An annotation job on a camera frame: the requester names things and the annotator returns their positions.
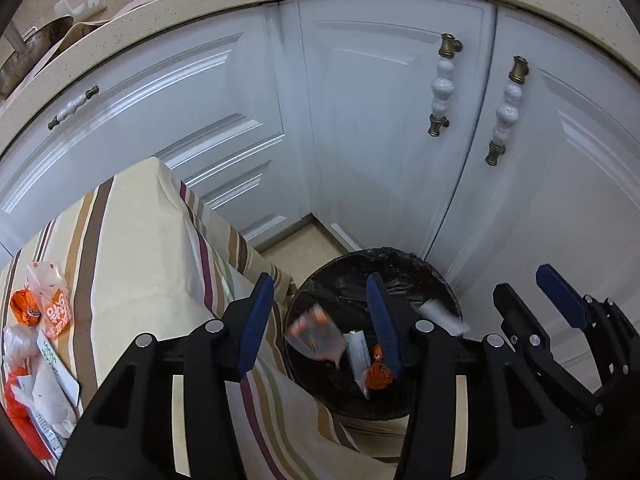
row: cabinet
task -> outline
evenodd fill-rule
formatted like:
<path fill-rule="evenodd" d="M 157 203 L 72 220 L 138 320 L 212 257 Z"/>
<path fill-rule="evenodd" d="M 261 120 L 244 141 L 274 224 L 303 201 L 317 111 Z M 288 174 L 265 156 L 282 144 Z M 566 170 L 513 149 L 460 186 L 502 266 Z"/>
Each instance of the cabinet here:
<path fill-rule="evenodd" d="M 12 258 L 11 253 L 6 250 L 5 246 L 0 244 L 0 266 L 5 266 Z"/>
<path fill-rule="evenodd" d="M 462 172 L 490 60 L 481 0 L 300 0 L 318 214 L 350 250 L 424 256 Z M 428 134 L 441 34 L 455 55 L 447 117 Z"/>
<path fill-rule="evenodd" d="M 495 167 L 485 163 L 513 56 L 529 61 L 519 118 Z M 640 87 L 589 45 L 500 9 L 486 94 L 460 183 L 428 260 L 451 284 L 471 336 L 500 332 L 492 303 L 508 282 L 588 387 L 586 340 L 537 288 L 552 264 L 581 294 L 640 320 Z"/>
<path fill-rule="evenodd" d="M 93 86 L 95 96 L 48 128 Z M 301 218 L 288 142 L 264 11 L 239 10 L 145 41 L 71 85 L 2 158 L 0 211 L 24 243 L 155 154 L 256 244 Z"/>

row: pot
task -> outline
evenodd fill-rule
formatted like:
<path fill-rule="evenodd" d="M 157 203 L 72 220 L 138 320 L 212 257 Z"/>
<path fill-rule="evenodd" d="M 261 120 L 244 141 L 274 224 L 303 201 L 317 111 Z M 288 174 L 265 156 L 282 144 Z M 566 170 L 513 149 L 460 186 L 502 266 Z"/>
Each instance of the pot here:
<path fill-rule="evenodd" d="M 0 99 L 7 99 L 49 49 L 65 37 L 74 19 L 63 16 L 47 23 L 24 40 L 26 49 L 15 51 L 0 68 Z"/>

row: striped cloth cover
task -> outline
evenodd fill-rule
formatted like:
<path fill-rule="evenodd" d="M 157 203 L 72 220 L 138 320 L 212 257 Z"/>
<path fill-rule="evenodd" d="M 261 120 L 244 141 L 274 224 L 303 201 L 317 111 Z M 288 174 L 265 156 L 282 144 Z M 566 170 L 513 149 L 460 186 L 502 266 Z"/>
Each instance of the striped cloth cover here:
<path fill-rule="evenodd" d="M 296 291 L 290 276 L 249 247 L 156 158 L 87 193 L 15 255 L 0 273 L 2 326 L 16 323 L 9 299 L 24 286 L 32 261 L 57 262 L 69 286 L 74 323 L 54 346 L 81 385 L 79 415 L 137 334 L 151 332 L 160 340 L 188 334 L 248 296 L 260 273 L 268 272 L 277 305 L 257 362 L 241 384 L 227 384 L 248 478 L 393 478 L 393 465 L 360 453 L 343 425 L 289 379 L 282 319 Z M 176 469 L 188 474 L 179 377 L 173 416 Z"/>

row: ceramic handle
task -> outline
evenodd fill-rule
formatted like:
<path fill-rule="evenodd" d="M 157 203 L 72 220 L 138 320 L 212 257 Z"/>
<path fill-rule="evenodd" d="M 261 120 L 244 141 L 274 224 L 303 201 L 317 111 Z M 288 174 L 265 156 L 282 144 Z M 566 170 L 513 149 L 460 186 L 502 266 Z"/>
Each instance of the ceramic handle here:
<path fill-rule="evenodd" d="M 55 126 L 64 121 L 67 117 L 69 117 L 69 115 L 75 114 L 76 110 L 78 110 L 79 107 L 81 107 L 85 102 L 87 102 L 88 99 L 91 99 L 99 91 L 100 89 L 96 85 L 92 88 L 89 88 L 85 93 L 80 94 L 72 101 L 69 101 L 66 106 L 62 108 L 62 110 L 60 110 L 56 114 L 56 116 L 53 117 L 53 120 L 48 124 L 49 130 L 53 130 Z"/>
<path fill-rule="evenodd" d="M 494 134 L 489 142 L 489 153 L 484 161 L 489 166 L 498 164 L 498 157 L 502 155 L 506 148 L 507 140 L 511 128 L 518 121 L 518 106 L 522 101 L 522 86 L 526 76 L 529 74 L 529 63 L 520 56 L 513 57 L 514 63 L 509 72 L 509 81 L 504 88 L 502 102 L 495 110 L 497 117 L 494 126 Z"/>
<path fill-rule="evenodd" d="M 456 52 L 462 50 L 462 43 L 457 40 L 453 34 L 442 35 L 442 45 L 438 51 L 440 59 L 438 60 L 438 75 L 431 83 L 433 91 L 433 101 L 431 102 L 431 115 L 429 117 L 429 135 L 437 137 L 440 135 L 440 128 L 447 128 L 450 124 L 446 117 L 447 102 L 453 94 L 453 58 Z"/>

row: trash can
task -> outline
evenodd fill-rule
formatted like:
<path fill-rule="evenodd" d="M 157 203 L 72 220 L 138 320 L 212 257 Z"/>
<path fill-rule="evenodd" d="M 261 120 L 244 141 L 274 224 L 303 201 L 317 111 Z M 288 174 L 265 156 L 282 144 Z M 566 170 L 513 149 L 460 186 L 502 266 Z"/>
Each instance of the trash can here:
<path fill-rule="evenodd" d="M 460 306 L 450 286 L 430 264 L 414 254 L 385 247 L 350 253 L 316 270 L 292 300 L 285 330 L 318 303 L 342 333 L 363 330 L 371 353 L 378 342 L 366 300 L 367 276 L 372 272 L 380 273 L 389 294 L 409 301 L 415 309 L 435 298 L 460 316 Z M 407 416 L 411 410 L 413 380 L 394 380 L 386 388 L 370 390 L 366 399 L 353 379 L 346 351 L 338 369 L 332 362 L 304 357 L 288 343 L 285 359 L 293 380 L 334 413 L 389 420 Z"/>

